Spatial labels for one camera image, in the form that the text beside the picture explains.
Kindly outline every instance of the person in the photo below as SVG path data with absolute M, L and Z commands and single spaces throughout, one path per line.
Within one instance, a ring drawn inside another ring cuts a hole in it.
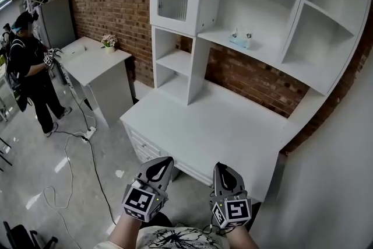
M 169 219 L 158 213 L 149 223 L 123 213 L 106 242 L 94 249 L 258 249 L 245 226 L 235 227 L 223 236 L 204 233 L 193 227 L 172 227 Z
M 5 53 L 6 53 L 6 56 L 9 55 L 9 51 L 10 51 L 10 47 L 13 43 L 13 40 L 15 39 L 15 34 L 14 32 L 12 31 L 12 29 L 10 29 L 10 25 L 9 23 L 5 24 L 4 27 L 4 33 L 2 34 L 2 37 L 4 38 L 4 50 L 5 50 Z
M 59 120 L 69 114 L 71 108 L 64 108 L 59 103 L 48 74 L 48 65 L 44 63 L 47 48 L 33 36 L 33 21 L 34 18 L 28 12 L 17 18 L 16 37 L 10 48 L 8 69 L 17 74 L 23 92 L 35 105 L 36 116 L 44 134 L 49 137 L 57 130 L 58 124 L 52 121 L 48 107 Z

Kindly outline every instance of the white vase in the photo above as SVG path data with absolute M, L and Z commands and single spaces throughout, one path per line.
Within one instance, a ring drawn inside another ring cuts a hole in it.
M 110 53 L 114 53 L 115 52 L 114 46 L 105 47 L 105 50 L 106 50 L 106 54 L 110 54 Z

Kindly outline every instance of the shoe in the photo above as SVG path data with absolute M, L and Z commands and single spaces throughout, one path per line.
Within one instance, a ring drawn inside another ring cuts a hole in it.
M 71 107 L 65 108 L 64 113 L 62 113 L 62 115 L 58 119 L 60 120 L 65 115 L 68 115 L 71 111 L 72 111 Z
M 44 133 L 45 137 L 51 136 L 52 133 L 54 133 L 55 131 L 57 131 L 57 128 L 58 128 L 58 124 L 56 122 L 54 122 L 52 130 L 50 132 L 48 132 L 48 133 Z

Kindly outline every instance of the red brick wall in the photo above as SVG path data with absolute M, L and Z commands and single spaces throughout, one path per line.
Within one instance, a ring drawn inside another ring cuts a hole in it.
M 133 78 L 153 86 L 149 0 L 72 0 L 72 4 L 78 37 L 101 40 L 104 34 L 115 34 L 119 39 L 118 48 L 133 55 Z M 292 152 L 311 136 L 346 95 L 372 47 L 372 19 L 370 16 L 357 51 L 333 93 L 282 153 Z M 190 45 L 184 39 L 178 43 L 179 48 L 187 51 Z M 291 76 L 220 45 L 214 45 L 210 51 L 206 79 L 285 117 L 293 112 L 308 90 L 307 85 Z

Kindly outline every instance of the gray floor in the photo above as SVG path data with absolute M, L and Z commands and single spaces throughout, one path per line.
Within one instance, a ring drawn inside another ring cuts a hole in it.
M 85 131 L 83 117 L 73 101 L 67 87 L 54 82 L 58 97 L 64 106 L 72 106 L 70 115 L 58 121 L 59 130 L 68 132 Z M 56 189 L 57 206 L 65 206 L 71 187 L 69 164 L 65 163 L 64 146 L 66 134 L 53 134 L 46 138 L 35 118 L 35 110 L 28 107 L 24 113 L 18 112 L 9 90 L 2 86 L 0 96 L 5 99 L 9 122 L 0 122 L 0 136 L 10 143 L 12 149 L 5 157 L 13 167 L 0 160 L 0 220 L 10 226 L 23 224 L 27 230 L 39 233 L 40 244 L 51 236 L 59 239 L 55 248 L 77 248 L 68 237 L 60 216 L 45 203 L 44 187 Z M 92 112 L 83 105 L 87 114 Z M 123 125 L 118 122 L 108 129 L 97 123 L 98 131 L 93 135 L 97 171 L 105 194 L 112 207 L 114 217 L 121 213 L 121 199 L 127 183 L 132 182 L 140 163 L 133 152 Z M 73 195 L 68 209 L 59 210 L 65 218 L 71 235 L 81 248 L 93 248 L 104 241 L 113 229 L 110 214 L 100 191 L 94 173 L 92 153 L 88 144 L 78 138 L 70 138 L 67 152 L 73 171 Z M 162 210 L 173 224 L 203 228 L 210 221 L 209 194 L 211 189 L 188 175 L 181 175 L 170 183 L 167 189 L 170 200 Z M 53 205 L 51 189 L 45 191 Z M 0 223 L 0 243 L 9 247 L 5 230 Z

